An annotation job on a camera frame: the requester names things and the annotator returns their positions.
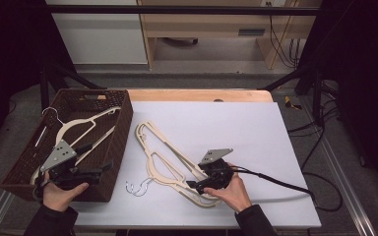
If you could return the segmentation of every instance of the brown wicker basket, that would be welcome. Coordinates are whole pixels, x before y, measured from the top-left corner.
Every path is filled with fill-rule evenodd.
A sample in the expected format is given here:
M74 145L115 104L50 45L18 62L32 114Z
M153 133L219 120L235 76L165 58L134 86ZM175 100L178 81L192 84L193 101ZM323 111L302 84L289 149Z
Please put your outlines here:
M104 115L97 119L96 126L85 135L73 148L86 144L93 144L103 136L112 126L113 133L98 145L80 164L79 168L96 169L109 160L113 160L113 167L102 173L98 185L89 186L75 201L78 202L109 202L119 172L119 168L127 144L128 132L133 117L133 108L127 90L92 90L92 89L61 89L56 94L48 109L27 143L23 153L0 184L0 188L27 200L34 201L30 184L31 177L44 159L56 145L56 135L63 123L75 119L87 119L98 113L120 106L121 109L112 115ZM81 136L91 123L77 125L69 129L63 136L71 144Z

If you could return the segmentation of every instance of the metal hanger hook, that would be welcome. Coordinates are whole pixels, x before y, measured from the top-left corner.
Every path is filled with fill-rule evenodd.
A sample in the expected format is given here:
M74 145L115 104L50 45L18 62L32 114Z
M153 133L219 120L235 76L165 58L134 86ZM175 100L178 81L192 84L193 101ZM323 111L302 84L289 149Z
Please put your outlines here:
M64 125L63 121L61 121L61 120L58 118L58 111L57 111L57 109L54 108L54 107L49 106L49 107L43 109L42 112L41 112L41 114L44 114L44 112L45 112L46 110L48 110L48 109L54 110L54 111L56 112L56 119L57 119L62 125Z
M129 193L129 194L132 194L134 195L135 197L142 197L146 192L147 190L149 189L149 184L152 183L152 181L154 181L155 179L154 178L147 178L145 179L143 182L141 182L140 184L140 189L135 191L134 192L134 185L133 184L130 184L130 188L131 190L129 190L128 188L128 181L125 182L125 190Z

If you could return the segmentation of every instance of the white tabletop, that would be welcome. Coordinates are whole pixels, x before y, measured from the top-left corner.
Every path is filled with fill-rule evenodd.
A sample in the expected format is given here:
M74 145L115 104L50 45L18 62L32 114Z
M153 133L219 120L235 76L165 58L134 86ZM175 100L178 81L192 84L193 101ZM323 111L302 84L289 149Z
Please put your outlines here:
M136 126L151 121L182 153L198 163L208 149L233 148L223 159L299 187L306 187L274 102L134 101L127 147L109 203L72 203L77 225L102 228L237 228L233 210L195 206L172 188L152 182L142 197L127 193L126 181L148 178L146 156L135 138ZM195 178L163 145L151 149L166 155ZM320 227L311 198L253 175L240 174L253 204L259 204L276 228Z

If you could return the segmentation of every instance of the black sleeve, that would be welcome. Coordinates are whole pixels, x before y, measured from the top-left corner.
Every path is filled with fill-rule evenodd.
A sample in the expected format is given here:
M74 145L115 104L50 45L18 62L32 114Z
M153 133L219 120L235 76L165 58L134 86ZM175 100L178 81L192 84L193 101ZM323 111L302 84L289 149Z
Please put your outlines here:
M68 207L60 212L42 205L27 227L25 236L67 236L72 235L78 213Z
M278 235L270 224L269 219L258 205L251 206L235 218L245 236L276 236Z

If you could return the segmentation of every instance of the hand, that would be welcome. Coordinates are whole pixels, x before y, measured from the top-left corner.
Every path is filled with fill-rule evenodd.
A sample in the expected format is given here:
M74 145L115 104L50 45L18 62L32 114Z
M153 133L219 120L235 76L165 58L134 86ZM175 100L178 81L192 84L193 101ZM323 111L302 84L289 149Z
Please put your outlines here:
M244 182L238 176L238 173L232 175L228 186L222 190L213 188L205 188L204 192L223 200L229 207L237 212L242 212L244 209L251 207L251 201L245 189Z
M45 179L49 179L48 172L45 172ZM43 191L43 204L50 209L65 211L69 203L76 196L82 194L88 186L88 183L83 183L72 190L65 191L53 183L48 183Z

